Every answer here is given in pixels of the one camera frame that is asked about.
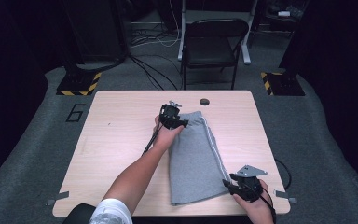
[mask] yellow and black hazard tape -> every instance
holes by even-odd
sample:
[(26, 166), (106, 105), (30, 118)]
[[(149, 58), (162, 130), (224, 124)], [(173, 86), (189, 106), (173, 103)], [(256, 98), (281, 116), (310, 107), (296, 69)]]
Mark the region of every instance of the yellow and black hazard tape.
[(269, 75), (281, 75), (282, 73), (261, 73), (261, 78), (263, 78), (264, 87), (266, 88), (268, 95), (274, 95), (274, 92), (272, 91), (271, 85), (269, 84), (269, 79), (267, 77), (267, 74)]
[(87, 91), (57, 91), (57, 95), (91, 95), (95, 88), (97, 87), (97, 83), (100, 80), (101, 73), (95, 75), (94, 79), (92, 80), (91, 85)]

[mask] gray fabric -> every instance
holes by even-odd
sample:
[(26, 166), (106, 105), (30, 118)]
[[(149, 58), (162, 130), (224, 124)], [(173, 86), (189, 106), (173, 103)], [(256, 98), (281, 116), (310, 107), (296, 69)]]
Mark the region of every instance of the gray fabric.
[(201, 112), (181, 114), (188, 125), (170, 148), (171, 204), (193, 203), (224, 193), (229, 180), (214, 136)]

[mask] forearm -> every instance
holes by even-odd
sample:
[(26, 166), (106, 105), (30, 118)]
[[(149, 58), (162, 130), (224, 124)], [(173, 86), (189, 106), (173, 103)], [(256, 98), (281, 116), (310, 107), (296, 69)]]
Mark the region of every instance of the forearm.
[(116, 178), (103, 198), (121, 200), (133, 214), (164, 152), (165, 150), (161, 148), (151, 147), (147, 153), (127, 167)]

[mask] person's left hand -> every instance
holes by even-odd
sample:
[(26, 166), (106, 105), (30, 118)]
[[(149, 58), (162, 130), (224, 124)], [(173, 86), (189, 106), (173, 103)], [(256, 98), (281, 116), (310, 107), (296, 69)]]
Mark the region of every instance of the person's left hand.
[(156, 126), (154, 127), (154, 130), (158, 130), (158, 135), (153, 143), (153, 147), (160, 148), (162, 150), (167, 150), (172, 142), (173, 139), (175, 139), (176, 135), (178, 135), (185, 127), (183, 125), (169, 130), (166, 127), (164, 127), (161, 122), (158, 122), (158, 115), (155, 117), (155, 123)]

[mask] white sleeve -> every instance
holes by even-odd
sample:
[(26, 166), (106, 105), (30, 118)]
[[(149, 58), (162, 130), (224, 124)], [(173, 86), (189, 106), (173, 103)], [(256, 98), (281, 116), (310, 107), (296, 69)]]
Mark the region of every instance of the white sleeve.
[(127, 206), (117, 199), (101, 201), (92, 214), (89, 224), (132, 224), (131, 213)]

